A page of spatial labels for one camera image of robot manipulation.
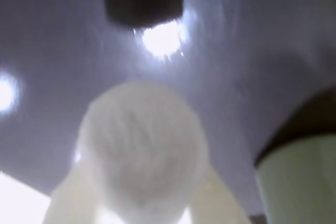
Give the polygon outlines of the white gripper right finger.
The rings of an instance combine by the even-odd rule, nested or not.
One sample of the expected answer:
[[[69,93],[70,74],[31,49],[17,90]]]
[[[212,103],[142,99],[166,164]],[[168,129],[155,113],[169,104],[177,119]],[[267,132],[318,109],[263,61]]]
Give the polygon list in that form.
[[[251,223],[243,207],[211,165],[188,208],[192,223]]]

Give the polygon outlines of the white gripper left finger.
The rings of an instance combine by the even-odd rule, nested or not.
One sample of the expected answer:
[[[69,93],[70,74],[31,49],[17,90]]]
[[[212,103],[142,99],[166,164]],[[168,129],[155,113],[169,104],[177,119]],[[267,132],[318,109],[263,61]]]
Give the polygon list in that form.
[[[43,223],[103,223],[99,184],[84,165],[74,165],[52,192]]]

